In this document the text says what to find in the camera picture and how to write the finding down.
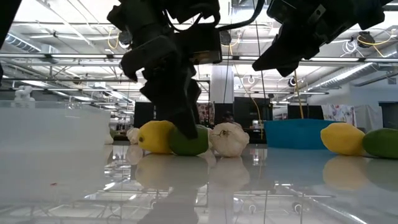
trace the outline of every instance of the white pillar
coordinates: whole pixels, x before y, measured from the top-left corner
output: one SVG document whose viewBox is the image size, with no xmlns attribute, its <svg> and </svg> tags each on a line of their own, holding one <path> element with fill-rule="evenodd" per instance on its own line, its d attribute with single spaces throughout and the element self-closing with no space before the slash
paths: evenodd
<svg viewBox="0 0 398 224">
<path fill-rule="evenodd" d="M 234 73 L 232 66 L 214 65 L 211 69 L 210 101 L 215 103 L 233 103 Z"/>
</svg>

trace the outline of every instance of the black cable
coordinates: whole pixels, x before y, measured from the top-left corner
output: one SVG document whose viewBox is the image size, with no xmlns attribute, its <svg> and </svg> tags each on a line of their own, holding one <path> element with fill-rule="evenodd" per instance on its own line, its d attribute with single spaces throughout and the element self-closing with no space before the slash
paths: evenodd
<svg viewBox="0 0 398 224">
<path fill-rule="evenodd" d="M 261 56 L 261 49 L 260 49 L 259 28 L 257 26 L 257 21 L 256 21 L 256 32 L 257 32 L 257 44 L 258 44 L 258 47 L 259 47 L 259 57 L 260 57 Z M 262 73 L 262 70 L 261 70 L 261 83 L 262 83 L 262 92 L 264 94 L 264 102 L 266 102 L 266 88 L 264 86 L 264 74 Z"/>
<path fill-rule="evenodd" d="M 227 62 L 226 62 L 226 75 L 225 75 L 225 87 L 224 87 L 224 101 L 225 103 L 225 95 L 226 95 L 226 85 L 228 82 L 228 69 L 229 69 L 229 53 L 231 51 L 231 44 L 228 45 L 228 57 L 227 57 Z"/>
<path fill-rule="evenodd" d="M 260 12 L 262 11 L 262 7 L 264 6 L 264 3 L 265 3 L 265 0 L 258 0 L 257 6 L 254 9 L 254 13 L 250 19 L 248 19 L 246 21 L 238 22 L 235 24 L 229 24 L 229 25 L 219 27 L 218 30 L 219 31 L 230 30 L 230 29 L 236 29 L 236 28 L 240 28 L 240 27 L 249 25 L 250 23 L 252 23 L 253 21 L 256 20 L 257 16 L 259 16 Z"/>
</svg>

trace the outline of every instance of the ceiling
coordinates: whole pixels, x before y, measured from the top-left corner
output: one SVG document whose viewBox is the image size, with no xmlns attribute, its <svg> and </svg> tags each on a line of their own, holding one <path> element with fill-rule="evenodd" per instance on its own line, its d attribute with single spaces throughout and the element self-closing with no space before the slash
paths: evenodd
<svg viewBox="0 0 398 224">
<path fill-rule="evenodd" d="M 117 0 L 49 0 L 47 1 L 50 9 L 47 9 L 40 0 L 23 0 L 16 15 L 14 23 L 11 27 L 10 33 L 23 39 L 24 41 L 34 45 L 41 46 L 43 44 L 51 45 L 58 53 L 61 54 L 123 54 L 126 49 L 122 48 L 120 44 L 116 48 L 116 37 L 118 30 L 113 30 L 114 26 L 106 20 L 108 12 L 114 5 L 118 5 Z M 229 24 L 232 22 L 239 22 L 249 19 L 252 15 L 252 6 L 237 6 L 233 1 L 233 10 L 229 10 L 230 2 L 227 0 L 220 0 L 221 6 L 221 21 L 220 24 Z M 397 39 L 396 35 L 396 21 L 398 19 L 398 12 L 386 12 L 386 20 L 369 29 L 376 42 L 382 42 L 390 39 L 389 42 L 381 44 L 379 50 L 394 44 Z M 184 29 L 190 26 L 192 21 L 187 21 L 183 25 L 176 25 Z M 228 52 L 228 47 L 223 48 L 223 55 L 230 53 L 234 55 L 250 55 L 258 56 L 259 51 L 263 53 L 272 43 L 272 39 L 278 33 L 280 24 L 269 18 L 264 9 L 257 18 L 257 23 L 249 26 L 234 29 L 231 31 L 232 48 Z M 320 49 L 317 57 L 366 57 L 374 55 L 376 50 L 374 48 L 357 48 L 352 50 L 349 54 L 345 53 L 345 49 L 352 49 L 347 46 L 344 40 L 350 40 L 351 37 L 356 38 L 360 31 L 359 26 L 354 26 L 341 34 L 335 42 L 329 45 L 324 45 Z M 89 43 L 76 33 L 81 34 Z M 4 44 L 1 52 L 8 53 L 26 53 L 11 44 Z M 41 74 L 49 77 L 50 67 L 29 65 L 35 60 L 14 60 L 22 63 Z M 234 62 L 233 71 L 235 76 L 241 78 L 244 87 L 247 90 L 262 90 L 261 72 L 255 72 L 251 65 Z M 200 65 L 197 67 L 197 80 L 209 80 L 211 77 L 212 66 L 219 65 Z M 301 85 L 310 85 L 311 83 L 321 79 L 325 75 L 330 74 L 343 67 L 343 65 L 333 65 L 329 67 L 320 66 L 299 66 L 297 69 L 297 76 Z M 118 79 L 126 79 L 121 76 L 122 70 L 118 66 L 74 66 L 74 67 L 53 67 L 53 73 L 57 74 L 57 78 L 96 78 L 112 80 L 116 77 Z M 267 70 L 262 73 L 264 79 L 264 87 L 266 91 L 287 91 L 292 89 L 287 85 L 287 80 L 290 77 L 282 78 L 276 70 Z M 63 83 L 70 88 L 83 88 L 88 86 L 88 83 L 83 82 L 79 85 L 72 82 Z M 143 97 L 136 90 L 145 84 L 145 80 L 141 77 L 138 83 L 131 82 L 106 82 L 107 88 L 116 88 L 122 90 L 121 93 L 130 97 L 132 100 L 143 100 Z M 244 90 L 241 83 L 235 83 L 238 90 Z M 203 83 L 203 89 L 209 89 L 207 83 Z M 208 97 L 206 91 L 203 91 L 201 98 L 206 100 Z"/>
</svg>

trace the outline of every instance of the white cloth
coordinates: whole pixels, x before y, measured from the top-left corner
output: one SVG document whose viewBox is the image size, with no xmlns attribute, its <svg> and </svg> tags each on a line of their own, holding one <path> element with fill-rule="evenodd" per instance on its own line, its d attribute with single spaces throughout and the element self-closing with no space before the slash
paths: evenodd
<svg viewBox="0 0 398 224">
<path fill-rule="evenodd" d="M 365 133 L 383 128 L 383 113 L 380 106 L 355 106 L 356 124 Z"/>
<path fill-rule="evenodd" d="M 322 105 L 323 119 L 327 121 L 343 121 L 356 126 L 354 106 Z"/>
</svg>

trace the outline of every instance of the blue bowl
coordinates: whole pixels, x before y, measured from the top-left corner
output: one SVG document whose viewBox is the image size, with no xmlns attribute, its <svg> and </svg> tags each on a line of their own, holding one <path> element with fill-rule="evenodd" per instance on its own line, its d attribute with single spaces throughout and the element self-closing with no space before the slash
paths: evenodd
<svg viewBox="0 0 398 224">
<path fill-rule="evenodd" d="M 321 130 L 335 122 L 320 119 L 267 121 L 265 130 L 268 147 L 326 149 L 321 140 Z"/>
</svg>

